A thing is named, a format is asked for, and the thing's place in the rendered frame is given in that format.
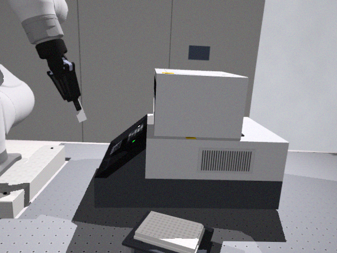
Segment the white benchtop lab instrument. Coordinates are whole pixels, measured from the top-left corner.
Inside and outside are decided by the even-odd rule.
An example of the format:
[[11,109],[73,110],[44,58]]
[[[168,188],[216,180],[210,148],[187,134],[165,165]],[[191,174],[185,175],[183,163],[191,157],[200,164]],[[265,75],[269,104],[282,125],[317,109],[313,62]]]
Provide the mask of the white benchtop lab instrument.
[[94,207],[278,210],[289,142],[244,117],[248,82],[155,69],[153,114],[110,142]]

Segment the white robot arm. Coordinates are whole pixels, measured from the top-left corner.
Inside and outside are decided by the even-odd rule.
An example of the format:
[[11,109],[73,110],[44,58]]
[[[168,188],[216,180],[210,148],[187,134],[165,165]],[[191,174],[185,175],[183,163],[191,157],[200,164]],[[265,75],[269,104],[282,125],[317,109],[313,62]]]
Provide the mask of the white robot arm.
[[[67,17],[65,0],[7,1],[31,44],[37,45],[64,36],[60,24]],[[0,177],[22,159],[20,153],[7,153],[5,137],[11,128],[29,116],[34,102],[34,94],[29,86],[0,64]]]

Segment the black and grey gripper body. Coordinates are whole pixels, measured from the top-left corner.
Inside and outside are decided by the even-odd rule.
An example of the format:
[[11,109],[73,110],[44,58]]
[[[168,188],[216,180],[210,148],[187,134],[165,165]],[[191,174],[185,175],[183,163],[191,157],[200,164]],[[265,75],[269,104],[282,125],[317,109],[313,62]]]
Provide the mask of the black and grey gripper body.
[[62,39],[54,39],[46,42],[42,42],[36,45],[36,50],[41,59],[46,59],[48,66],[57,63],[61,74],[65,74],[64,62],[62,57],[67,60],[64,55],[67,53],[67,48]]

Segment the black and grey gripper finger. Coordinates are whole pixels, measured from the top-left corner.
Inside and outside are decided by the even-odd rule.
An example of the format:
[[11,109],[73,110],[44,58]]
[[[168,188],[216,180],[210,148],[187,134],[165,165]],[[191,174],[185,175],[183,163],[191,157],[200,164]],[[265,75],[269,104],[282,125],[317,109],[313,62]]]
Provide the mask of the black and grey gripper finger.
[[[53,68],[53,65],[49,65],[49,71],[47,71],[47,75],[52,79],[53,83],[55,84],[56,88],[58,89],[60,95],[62,96],[63,100],[69,100],[68,96],[67,96],[67,93],[65,91],[65,88],[64,88],[64,85],[63,85],[63,82],[62,80],[58,77],[55,69]],[[70,103],[69,103],[70,105]],[[73,109],[70,105],[70,108],[73,112]],[[74,115],[74,118],[76,120],[76,122],[78,123],[77,119],[76,119],[76,116],[73,112],[73,115]]]
[[87,118],[78,98],[79,96],[81,96],[81,93],[75,73],[75,64],[74,62],[70,63],[64,57],[62,57],[62,59],[64,62],[64,70],[65,70],[64,75],[61,74],[57,63],[53,63],[53,67],[56,70],[58,77],[63,82],[65,91],[69,98],[67,102],[70,102],[70,105],[73,109],[76,119],[78,123],[80,123],[84,120],[87,120]]

